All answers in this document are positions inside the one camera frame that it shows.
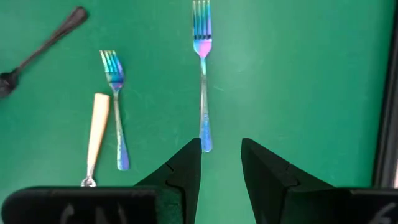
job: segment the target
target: cream knife handle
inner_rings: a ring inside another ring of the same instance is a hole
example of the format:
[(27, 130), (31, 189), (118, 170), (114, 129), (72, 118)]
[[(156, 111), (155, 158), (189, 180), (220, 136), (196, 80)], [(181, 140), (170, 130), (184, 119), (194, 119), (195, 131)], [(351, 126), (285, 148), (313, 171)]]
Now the cream knife handle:
[(104, 136), (109, 115), (109, 96), (102, 93), (94, 94), (93, 117), (91, 119), (90, 140), (87, 155), (87, 176), (92, 177), (101, 141)]

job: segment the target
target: iridescent fork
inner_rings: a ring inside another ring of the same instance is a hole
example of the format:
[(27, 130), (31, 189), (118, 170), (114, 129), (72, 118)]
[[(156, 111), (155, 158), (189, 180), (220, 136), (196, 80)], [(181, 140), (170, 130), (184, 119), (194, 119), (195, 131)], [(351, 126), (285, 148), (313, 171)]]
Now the iridescent fork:
[(119, 110), (119, 92), (123, 87), (123, 69), (114, 50), (100, 50), (102, 62), (105, 67), (106, 79), (113, 91), (114, 113), (116, 118), (116, 134), (118, 136), (118, 169), (128, 170), (130, 168), (129, 156), (123, 135), (122, 121)]
[(213, 148), (210, 133), (210, 120), (207, 105), (206, 57), (211, 50), (211, 14), (210, 0), (193, 0), (193, 49), (200, 57), (201, 94), (200, 94), (200, 139), (204, 152)]

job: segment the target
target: dark metal spoon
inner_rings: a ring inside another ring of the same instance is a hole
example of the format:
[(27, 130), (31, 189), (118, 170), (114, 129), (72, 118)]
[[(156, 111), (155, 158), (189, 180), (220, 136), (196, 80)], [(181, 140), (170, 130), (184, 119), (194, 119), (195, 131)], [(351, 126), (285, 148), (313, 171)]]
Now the dark metal spoon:
[(18, 84), (18, 74), (25, 68), (25, 66), (31, 62), (36, 56), (40, 55), (43, 51), (47, 50), (51, 45), (60, 40), (64, 35), (67, 35), (73, 29), (78, 27), (84, 21), (86, 21), (88, 14), (86, 10), (78, 6), (68, 16), (65, 22), (46, 40), (32, 55), (24, 60), (18, 67), (12, 72), (6, 72), (0, 74), (0, 98), (9, 95)]

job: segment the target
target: spoon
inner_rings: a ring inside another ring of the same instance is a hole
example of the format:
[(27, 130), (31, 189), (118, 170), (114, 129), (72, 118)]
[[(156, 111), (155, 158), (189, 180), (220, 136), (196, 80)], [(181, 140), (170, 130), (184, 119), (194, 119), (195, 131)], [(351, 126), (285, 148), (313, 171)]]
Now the spoon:
[(55, 44), (63, 36), (67, 35), (73, 29), (86, 21), (88, 15), (86, 10), (78, 6), (68, 16), (65, 22), (46, 40), (35, 52), (33, 52), (26, 60), (24, 60), (12, 72), (5, 72), (0, 74), (0, 98), (8, 96), (18, 84), (18, 74), (25, 68), (29, 62), (35, 59), (42, 52), (47, 50), (51, 45)]
[(95, 93), (93, 117), (91, 119), (90, 140), (88, 142), (87, 175), (80, 184), (82, 187), (97, 186), (93, 179), (94, 168), (98, 153), (100, 151), (101, 141), (104, 136), (108, 115), (109, 96), (102, 93)]

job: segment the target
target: green surface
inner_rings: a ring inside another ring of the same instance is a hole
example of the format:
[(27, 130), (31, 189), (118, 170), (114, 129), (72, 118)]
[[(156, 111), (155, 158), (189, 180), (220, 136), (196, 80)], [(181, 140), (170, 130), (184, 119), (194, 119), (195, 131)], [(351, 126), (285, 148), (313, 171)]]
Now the green surface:
[[(0, 101), (0, 201), (19, 188), (84, 178), (93, 94), (111, 94), (99, 49), (116, 50), (126, 71), (131, 158), (130, 171), (117, 170), (111, 112), (99, 185), (135, 184), (198, 136), (189, 0), (2, 0), (0, 69), (19, 64), (76, 5), (89, 10), (87, 22)], [(370, 185), (393, 8), (393, 0), (212, 1), (214, 150), (203, 156), (197, 223), (254, 223), (242, 138), (333, 185)]]

